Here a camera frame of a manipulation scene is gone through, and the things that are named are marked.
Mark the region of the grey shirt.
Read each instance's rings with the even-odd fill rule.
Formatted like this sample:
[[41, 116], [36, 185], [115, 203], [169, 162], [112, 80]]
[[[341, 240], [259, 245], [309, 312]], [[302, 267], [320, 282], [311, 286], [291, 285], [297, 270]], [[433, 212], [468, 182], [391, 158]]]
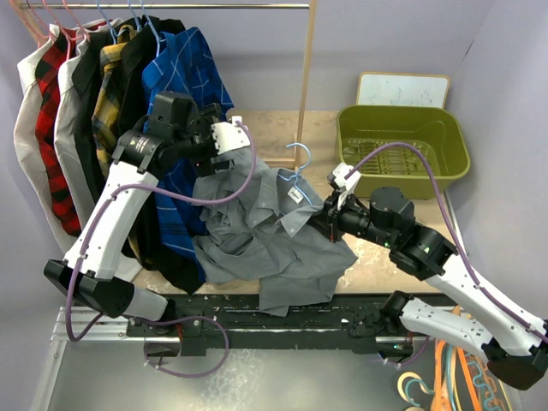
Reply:
[[323, 200], [303, 177], [253, 159], [248, 149], [224, 159], [229, 170], [194, 184], [194, 197], [209, 201], [246, 186], [237, 199], [202, 209], [206, 233], [193, 245], [207, 282], [258, 281], [259, 310], [278, 317], [330, 301], [357, 258], [345, 241], [332, 242], [309, 225]]

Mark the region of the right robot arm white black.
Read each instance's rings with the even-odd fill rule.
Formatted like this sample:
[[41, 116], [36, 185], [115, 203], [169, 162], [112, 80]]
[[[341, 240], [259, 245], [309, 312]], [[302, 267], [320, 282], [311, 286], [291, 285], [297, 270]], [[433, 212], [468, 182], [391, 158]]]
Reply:
[[484, 361], [506, 384], [528, 390], [547, 372], [547, 323], [514, 303], [470, 267], [464, 252], [418, 223], [414, 203], [398, 188], [379, 188], [368, 205], [333, 191], [309, 223], [328, 240], [353, 235], [389, 249], [397, 269], [447, 295], [470, 314], [457, 317], [416, 296], [393, 292], [380, 310], [382, 328], [435, 337]]

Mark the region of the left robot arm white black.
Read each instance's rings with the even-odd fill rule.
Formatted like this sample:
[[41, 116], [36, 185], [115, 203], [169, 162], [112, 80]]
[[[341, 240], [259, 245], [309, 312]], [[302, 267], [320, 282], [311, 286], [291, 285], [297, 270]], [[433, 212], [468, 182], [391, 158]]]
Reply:
[[188, 95], [160, 92], [152, 113], [122, 135], [104, 190], [75, 244], [44, 274], [68, 299], [103, 315], [146, 319], [158, 336], [176, 327], [165, 297], [120, 277], [122, 248], [151, 191], [185, 158], [202, 176], [227, 168], [226, 152], [248, 146], [239, 120], [223, 122], [219, 104], [201, 109]]

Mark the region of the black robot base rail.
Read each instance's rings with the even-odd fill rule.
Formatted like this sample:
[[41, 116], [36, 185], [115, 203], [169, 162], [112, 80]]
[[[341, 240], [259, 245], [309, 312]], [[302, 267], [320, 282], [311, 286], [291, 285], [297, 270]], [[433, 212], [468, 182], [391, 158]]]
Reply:
[[349, 350], [380, 352], [398, 360], [424, 343], [416, 331], [383, 325], [379, 309], [386, 295], [335, 295], [332, 301], [292, 307], [284, 317], [259, 311], [257, 295], [172, 295], [182, 325], [154, 330], [124, 317], [101, 318], [87, 341], [168, 343], [182, 355], [209, 349]]

